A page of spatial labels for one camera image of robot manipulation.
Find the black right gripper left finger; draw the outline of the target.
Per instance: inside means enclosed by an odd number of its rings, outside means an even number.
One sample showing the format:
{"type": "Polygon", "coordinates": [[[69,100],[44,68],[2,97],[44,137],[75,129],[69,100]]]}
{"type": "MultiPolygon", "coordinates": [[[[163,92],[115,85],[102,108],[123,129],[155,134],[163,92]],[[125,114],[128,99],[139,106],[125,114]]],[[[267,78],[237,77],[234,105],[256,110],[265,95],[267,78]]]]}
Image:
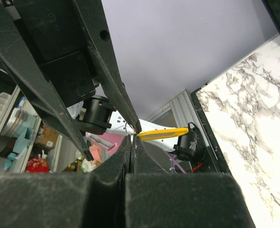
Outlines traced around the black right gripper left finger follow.
{"type": "Polygon", "coordinates": [[[132,141],[91,172],[0,174],[0,228],[123,228],[132,141]]]}

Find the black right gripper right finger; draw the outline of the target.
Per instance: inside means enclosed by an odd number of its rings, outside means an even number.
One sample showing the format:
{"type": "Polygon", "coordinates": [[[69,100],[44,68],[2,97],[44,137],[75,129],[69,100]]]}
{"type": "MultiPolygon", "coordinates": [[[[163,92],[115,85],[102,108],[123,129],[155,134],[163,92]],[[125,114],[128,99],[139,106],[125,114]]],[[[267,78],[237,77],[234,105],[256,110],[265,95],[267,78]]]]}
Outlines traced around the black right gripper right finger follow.
{"type": "Polygon", "coordinates": [[[242,190],[232,176],[169,174],[135,139],[133,171],[125,179],[128,228],[252,228],[242,190]]]}

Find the yellow plastic key tag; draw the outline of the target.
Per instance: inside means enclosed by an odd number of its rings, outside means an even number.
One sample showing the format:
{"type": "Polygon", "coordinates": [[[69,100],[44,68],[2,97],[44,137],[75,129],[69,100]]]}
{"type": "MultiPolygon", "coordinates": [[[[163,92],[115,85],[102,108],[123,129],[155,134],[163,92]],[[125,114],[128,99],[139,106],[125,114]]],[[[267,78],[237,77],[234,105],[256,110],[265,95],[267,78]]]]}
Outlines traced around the yellow plastic key tag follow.
{"type": "Polygon", "coordinates": [[[172,128],[172,129],[162,129],[154,131],[146,131],[139,133],[137,136],[140,137],[143,141],[150,140],[159,140],[166,138],[173,138],[185,135],[189,132],[188,128],[172,128]]]}

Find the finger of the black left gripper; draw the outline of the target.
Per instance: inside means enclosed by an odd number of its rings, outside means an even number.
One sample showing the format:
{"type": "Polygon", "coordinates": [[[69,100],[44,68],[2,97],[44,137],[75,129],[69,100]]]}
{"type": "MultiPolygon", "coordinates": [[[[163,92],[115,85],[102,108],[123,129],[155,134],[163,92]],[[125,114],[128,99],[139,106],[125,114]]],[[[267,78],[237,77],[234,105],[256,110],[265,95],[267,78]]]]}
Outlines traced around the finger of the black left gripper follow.
{"type": "Polygon", "coordinates": [[[104,94],[127,123],[137,133],[141,132],[140,120],[119,73],[102,1],[74,0],[73,7],[104,94]]]}
{"type": "Polygon", "coordinates": [[[0,62],[43,123],[65,136],[89,161],[93,156],[55,87],[39,69],[22,35],[0,4],[0,62]]]}

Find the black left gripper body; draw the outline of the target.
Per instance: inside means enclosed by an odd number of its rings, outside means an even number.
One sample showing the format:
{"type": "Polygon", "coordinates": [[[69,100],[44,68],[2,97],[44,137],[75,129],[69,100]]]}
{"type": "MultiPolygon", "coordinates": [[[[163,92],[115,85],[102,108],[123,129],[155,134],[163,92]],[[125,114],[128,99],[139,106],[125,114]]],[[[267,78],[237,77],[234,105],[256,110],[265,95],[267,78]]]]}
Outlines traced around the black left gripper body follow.
{"type": "Polygon", "coordinates": [[[5,7],[45,79],[66,107],[97,102],[97,67],[89,55],[87,17],[97,0],[7,0],[5,7]]]}

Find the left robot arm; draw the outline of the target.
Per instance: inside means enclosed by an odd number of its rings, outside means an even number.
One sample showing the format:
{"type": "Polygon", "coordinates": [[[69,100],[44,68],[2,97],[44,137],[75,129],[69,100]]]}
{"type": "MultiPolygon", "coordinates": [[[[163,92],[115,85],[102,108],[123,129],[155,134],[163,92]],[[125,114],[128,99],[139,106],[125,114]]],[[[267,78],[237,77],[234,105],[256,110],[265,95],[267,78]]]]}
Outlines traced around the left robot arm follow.
{"type": "Polygon", "coordinates": [[[129,133],[200,162],[199,130],[140,120],[121,80],[99,0],[0,0],[0,67],[42,122],[93,158],[83,133],[129,133]]]}

